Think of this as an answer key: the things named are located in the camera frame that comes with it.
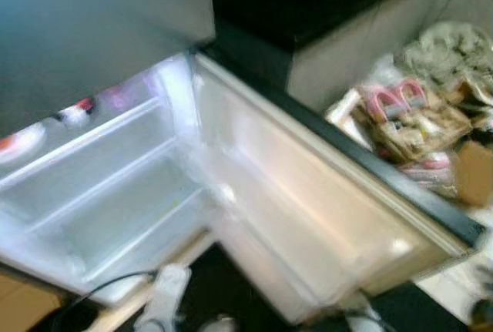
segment black cable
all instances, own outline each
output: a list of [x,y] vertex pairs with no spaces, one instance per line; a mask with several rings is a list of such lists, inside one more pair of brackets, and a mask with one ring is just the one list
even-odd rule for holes
[[113,283],[118,282],[120,280],[125,280],[125,279],[130,278],[130,277],[136,277],[136,276],[148,276],[151,278],[151,280],[154,280],[154,279],[156,279],[158,272],[159,272],[158,270],[144,270],[144,271],[140,271],[140,272],[128,273],[128,274],[125,274],[123,276],[113,278],[112,280],[109,280],[103,284],[100,284],[94,290],[92,290],[92,291],[90,291],[90,292],[88,292],[82,296],[77,297],[73,302],[71,302],[69,305],[64,307],[62,309],[62,311],[55,317],[55,319],[53,320],[53,324],[52,324],[52,332],[62,332],[61,326],[62,326],[62,321],[63,321],[63,318],[65,317],[65,315],[70,310],[72,310],[74,307],[79,305],[81,302],[89,299],[96,292],[102,290],[103,288],[109,286],[110,284],[113,284]]
[[378,324],[380,327],[382,327],[387,332],[397,332],[397,330],[395,328],[393,328],[385,320],[372,317],[371,315],[366,314],[362,311],[349,310],[349,311],[345,311],[344,313],[345,313],[346,317],[363,318],[363,319],[371,320],[372,322],[375,322],[376,324]]

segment open refrigerator door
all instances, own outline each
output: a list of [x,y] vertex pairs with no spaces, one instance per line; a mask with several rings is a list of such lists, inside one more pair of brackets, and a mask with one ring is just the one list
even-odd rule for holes
[[[76,293],[209,230],[295,324],[468,247],[204,55],[95,97],[75,129],[2,166],[0,257]],[[115,304],[138,279],[96,295]]]

